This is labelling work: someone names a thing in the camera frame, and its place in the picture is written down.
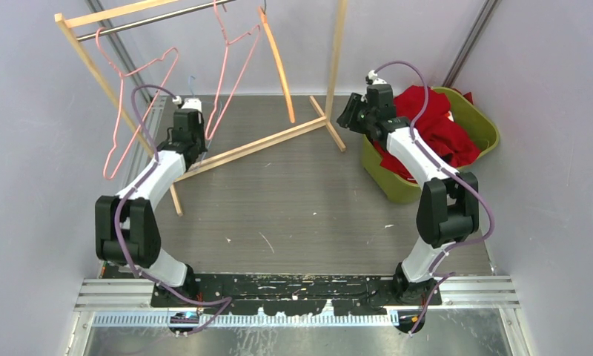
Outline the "red garment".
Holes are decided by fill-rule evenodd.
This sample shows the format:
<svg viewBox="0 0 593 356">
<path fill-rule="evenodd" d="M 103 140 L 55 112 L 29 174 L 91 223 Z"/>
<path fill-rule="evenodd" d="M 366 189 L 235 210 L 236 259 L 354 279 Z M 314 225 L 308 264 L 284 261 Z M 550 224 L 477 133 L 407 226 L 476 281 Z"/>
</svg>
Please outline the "red garment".
<svg viewBox="0 0 593 356">
<path fill-rule="evenodd" d="M 423 107 L 424 88 L 412 85 L 394 97 L 398 116 L 414 118 Z M 480 149 L 454 120 L 451 103 L 444 93 L 428 90 L 428 105 L 415 128 L 424 142 L 450 166 L 459 168 L 473 163 Z"/>
</svg>

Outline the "wooden hanger with metal hook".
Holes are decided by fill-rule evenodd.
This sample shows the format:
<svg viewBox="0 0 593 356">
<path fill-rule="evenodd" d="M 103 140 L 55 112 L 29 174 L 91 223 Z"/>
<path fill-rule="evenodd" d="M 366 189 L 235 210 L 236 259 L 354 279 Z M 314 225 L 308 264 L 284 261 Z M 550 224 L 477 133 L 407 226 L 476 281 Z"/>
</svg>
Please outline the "wooden hanger with metal hook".
<svg viewBox="0 0 593 356">
<path fill-rule="evenodd" d="M 271 49 L 272 56 L 275 61 L 277 74 L 279 77 L 279 83 L 282 88 L 282 93 L 285 99 L 285 104 L 288 112 L 288 119 L 289 122 L 294 124 L 296 121 L 295 113 L 294 113 L 294 104 L 291 97 L 291 92 L 288 84 L 288 79 L 286 76 L 284 64 L 282 61 L 282 57 L 279 52 L 279 48 L 276 44 L 276 39 L 272 33 L 271 26 L 268 23 L 267 17 L 267 2 L 263 1 L 262 5 L 258 8 L 258 13 L 261 21 L 262 28 L 265 32 L 266 38 L 268 40 L 268 44 Z"/>
</svg>

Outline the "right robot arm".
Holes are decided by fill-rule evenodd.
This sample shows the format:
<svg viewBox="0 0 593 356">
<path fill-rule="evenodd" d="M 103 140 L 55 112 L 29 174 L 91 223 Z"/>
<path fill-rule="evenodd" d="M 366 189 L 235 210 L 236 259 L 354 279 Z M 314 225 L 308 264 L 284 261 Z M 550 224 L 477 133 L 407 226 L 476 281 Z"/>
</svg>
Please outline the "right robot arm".
<svg viewBox="0 0 593 356">
<path fill-rule="evenodd" d="M 435 287 L 434 272 L 447 253 L 479 228 L 477 178 L 446 164 L 425 143 L 415 122 L 397 115 L 389 84 L 372 84 L 364 94 L 352 93 L 337 124 L 382 144 L 421 189 L 419 238 L 391 281 L 394 298 L 410 305 Z"/>
</svg>

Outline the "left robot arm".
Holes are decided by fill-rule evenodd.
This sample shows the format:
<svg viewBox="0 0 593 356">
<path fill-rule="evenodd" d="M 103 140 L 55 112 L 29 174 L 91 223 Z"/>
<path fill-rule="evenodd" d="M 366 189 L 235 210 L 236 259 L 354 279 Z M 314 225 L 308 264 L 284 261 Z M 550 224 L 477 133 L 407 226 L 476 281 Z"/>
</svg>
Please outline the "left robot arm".
<svg viewBox="0 0 593 356">
<path fill-rule="evenodd" d="M 96 256 L 159 284 L 181 306 L 196 301 L 196 276 L 162 247 L 154 210 L 173 182 L 206 152 L 204 124 L 196 108 L 175 110 L 170 139 L 157 145 L 149 165 L 119 193 L 103 195 L 95 204 Z"/>
</svg>

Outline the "crumpled red cloth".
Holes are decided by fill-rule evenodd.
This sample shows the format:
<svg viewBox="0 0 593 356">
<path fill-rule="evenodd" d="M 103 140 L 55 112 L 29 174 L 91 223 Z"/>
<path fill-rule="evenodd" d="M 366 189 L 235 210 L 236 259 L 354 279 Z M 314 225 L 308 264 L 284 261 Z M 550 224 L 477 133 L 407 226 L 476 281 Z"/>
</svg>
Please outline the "crumpled red cloth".
<svg viewBox="0 0 593 356">
<path fill-rule="evenodd" d="M 467 100 L 469 103 L 471 103 L 472 105 L 474 104 L 474 99 L 473 99 L 473 94 L 472 94 L 472 92 L 468 92 L 468 93 L 465 93 L 465 94 L 463 94 L 463 97 L 464 97 L 464 98 L 465 98 L 465 99 L 466 99 L 466 100 Z"/>
</svg>

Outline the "green plastic laundry basket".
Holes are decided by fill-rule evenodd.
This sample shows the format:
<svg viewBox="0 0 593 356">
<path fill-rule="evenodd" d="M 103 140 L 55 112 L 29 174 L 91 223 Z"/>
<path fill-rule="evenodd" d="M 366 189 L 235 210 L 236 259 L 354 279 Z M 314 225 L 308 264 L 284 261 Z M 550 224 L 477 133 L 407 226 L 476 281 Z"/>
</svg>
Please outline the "green plastic laundry basket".
<svg viewBox="0 0 593 356">
<path fill-rule="evenodd" d="M 431 89 L 448 97 L 451 111 L 456 115 L 454 121 L 468 133 L 472 142 L 480 149 L 478 158 L 485 156 L 497 146 L 500 140 L 497 127 L 460 92 L 444 87 Z M 420 188 L 408 170 L 392 155 L 384 152 L 380 144 L 372 144 L 364 138 L 360 163 L 389 201 L 409 204 L 420 198 Z M 461 171 L 470 165 L 457 169 Z"/>
</svg>

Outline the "metal clothes rail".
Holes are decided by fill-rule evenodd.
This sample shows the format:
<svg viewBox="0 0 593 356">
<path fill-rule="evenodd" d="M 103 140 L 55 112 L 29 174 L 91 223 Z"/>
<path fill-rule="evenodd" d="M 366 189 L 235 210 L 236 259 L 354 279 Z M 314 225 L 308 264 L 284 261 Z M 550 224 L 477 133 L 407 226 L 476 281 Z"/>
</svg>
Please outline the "metal clothes rail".
<svg viewBox="0 0 593 356">
<path fill-rule="evenodd" d="M 105 22 L 107 20 L 112 20 L 120 16 L 128 16 L 134 13 L 140 13 L 142 11 L 146 11 L 149 9 L 161 7 L 166 4 L 172 3 L 175 3 L 175 1 L 138 1 L 132 4 L 124 4 L 110 9 L 106 9 L 103 6 L 100 6 L 96 8 L 96 11 L 92 10 L 87 15 L 78 16 L 71 19 L 66 19 L 61 13 L 57 13 L 55 15 L 55 18 L 57 18 L 57 16 L 62 17 L 62 20 L 64 21 L 65 25 L 69 29 L 73 29 L 76 27 L 82 27 L 99 22 Z M 135 21 L 127 22 L 124 24 L 109 26 L 106 27 L 105 30 L 101 32 L 101 34 L 107 36 L 114 33 L 120 33 L 126 30 L 143 27 L 149 24 L 162 22 L 168 19 L 174 19 L 176 17 L 196 13 L 202 10 L 213 9 L 214 7 L 218 7 L 229 3 L 231 3 L 231 1 L 209 1 L 204 4 L 195 4 L 193 6 L 184 7 L 179 10 L 174 10 L 155 16 L 145 17 L 143 19 L 137 19 Z"/>
</svg>

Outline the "aluminium corner rail right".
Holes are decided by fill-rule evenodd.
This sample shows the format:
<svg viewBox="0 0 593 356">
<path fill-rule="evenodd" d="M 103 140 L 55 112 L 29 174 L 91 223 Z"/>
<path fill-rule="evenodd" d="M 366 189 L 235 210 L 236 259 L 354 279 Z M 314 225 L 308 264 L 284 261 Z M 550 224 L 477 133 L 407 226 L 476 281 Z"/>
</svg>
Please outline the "aluminium corner rail right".
<svg viewBox="0 0 593 356">
<path fill-rule="evenodd" d="M 451 64 L 445 79 L 443 80 L 443 87 L 450 88 L 457 80 L 462 69 L 464 68 L 469 56 L 471 55 L 475 45 L 480 40 L 485 29 L 487 28 L 492 16 L 500 6 L 502 0 L 485 0 L 479 13 L 475 17 L 473 24 L 465 37 L 463 45 L 459 49 L 453 63 Z"/>
</svg>

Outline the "wooden clothes rack frame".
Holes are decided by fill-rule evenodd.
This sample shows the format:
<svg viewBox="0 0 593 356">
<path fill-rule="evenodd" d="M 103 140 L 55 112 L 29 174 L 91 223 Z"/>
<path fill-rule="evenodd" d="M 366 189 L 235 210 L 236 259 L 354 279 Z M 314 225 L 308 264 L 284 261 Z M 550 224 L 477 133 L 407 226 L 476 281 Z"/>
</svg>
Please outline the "wooden clothes rack frame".
<svg viewBox="0 0 593 356">
<path fill-rule="evenodd" d="M 202 162 L 195 163 L 194 165 L 191 166 L 189 171 L 187 171 L 186 173 L 184 173 L 183 175 L 181 175 L 180 177 L 175 179 L 174 182 L 180 182 L 184 179 L 189 179 L 196 174 L 200 174 L 205 171 L 209 171 L 210 169 L 217 168 L 220 165 L 227 164 L 227 163 L 232 162 L 236 159 L 243 158 L 244 156 L 256 153 L 258 151 L 261 151 L 262 149 L 269 148 L 273 145 L 277 145 L 279 143 L 288 141 L 289 139 L 293 139 L 295 137 L 301 136 L 303 134 L 309 133 L 309 132 L 314 131 L 319 128 L 326 128 L 328 130 L 329 134 L 331 135 L 331 137 L 333 138 L 333 140 L 335 141 L 336 145 L 340 149 L 340 151 L 345 152 L 346 145 L 343 142 L 343 140 L 340 138 L 340 136 L 339 136 L 337 130 L 334 128 L 333 124 L 331 123 L 331 108 L 332 108 L 332 104 L 333 104 L 333 100 L 334 100 L 335 88 L 336 88 L 336 83 L 337 83 L 337 74 L 338 74 L 339 58 L 340 58 L 339 53 L 340 53 L 340 49 L 342 46 L 343 31 L 344 31 L 344 26 L 345 26 L 347 7 L 348 7 L 348 1 L 337 1 L 337 8 L 336 8 L 337 11 L 336 11 L 336 15 L 335 15 L 331 63 L 330 63 L 329 71 L 328 71 L 328 73 L 329 73 L 328 88 L 327 88 L 327 93 L 325 95 L 325 100 L 326 100 L 325 101 L 325 110 L 323 110 L 320 107 L 318 101 L 314 98 L 314 96 L 309 96 L 311 106 L 319 114 L 319 117 L 316 119 L 312 119 L 308 122 L 302 123 L 300 125 L 293 126 L 292 128 L 289 128 L 287 130 L 283 130 L 283 131 L 280 131 L 273 135 L 263 137 L 261 139 L 258 139 L 251 143 L 248 143 L 246 145 L 242 145 L 238 148 L 231 149 L 229 151 L 226 151 L 226 152 L 219 154 L 217 156 L 213 156 L 213 157 L 211 157 L 207 160 L 204 160 Z M 234 39 L 233 41 L 230 41 L 226 34 L 226 30 L 223 26 L 222 20 L 219 17 L 219 12 L 217 10 L 217 7 L 214 7 L 213 10 L 215 12 L 216 18 L 219 21 L 222 35 L 225 39 L 225 52 L 224 52 L 224 56 L 223 56 L 222 69 L 221 69 L 221 74 L 219 77 L 219 85 L 218 85 L 218 90 L 219 90 L 222 87 L 222 80 L 224 77 L 226 63 L 228 60 L 228 49 L 232 44 L 234 44 L 234 43 L 238 42 L 240 39 L 242 39 L 244 35 L 238 37 L 237 39 Z M 89 35 L 77 36 L 73 32 L 73 29 L 69 29 L 65 25 L 64 21 L 62 20 L 62 17 L 57 16 L 57 18 L 55 18 L 55 15 L 54 15 L 54 21 L 58 25 L 59 29 L 63 32 L 63 34 L 69 41 L 69 43 L 73 46 L 73 49 L 77 52 L 80 59 L 83 61 L 83 63 L 85 64 L 86 68 L 90 71 L 92 76 L 94 77 L 94 72 L 96 70 L 99 71 L 100 74 L 102 74 L 100 69 L 98 69 L 98 67 L 95 65 L 95 63 L 93 62 L 90 55 L 85 50 L 84 46 L 81 44 L 81 42 L 84 42 L 87 40 L 91 40 L 91 39 L 96 40 L 97 36 L 99 36 L 100 33 L 102 32 L 102 29 L 99 28 L 95 33 L 91 33 Z M 167 50 L 166 52 L 164 52 L 162 57 L 159 57 L 154 60 L 156 60 L 157 62 L 162 61 L 165 58 L 165 56 L 172 50 L 175 50 L 175 48 L 173 47 L 173 48 Z"/>
</svg>

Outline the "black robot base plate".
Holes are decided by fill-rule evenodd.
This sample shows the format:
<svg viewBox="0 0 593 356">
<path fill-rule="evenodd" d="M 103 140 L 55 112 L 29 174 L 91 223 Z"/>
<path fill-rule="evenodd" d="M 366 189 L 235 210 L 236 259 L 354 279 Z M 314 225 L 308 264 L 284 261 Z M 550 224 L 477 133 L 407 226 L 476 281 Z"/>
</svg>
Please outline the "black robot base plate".
<svg viewBox="0 0 593 356">
<path fill-rule="evenodd" d="M 183 286 L 154 288 L 153 307 L 183 307 L 191 300 L 213 314 L 314 316 L 326 305 L 336 316 L 385 314 L 388 307 L 441 304 L 434 279 L 409 283 L 401 274 L 195 274 Z"/>
</svg>

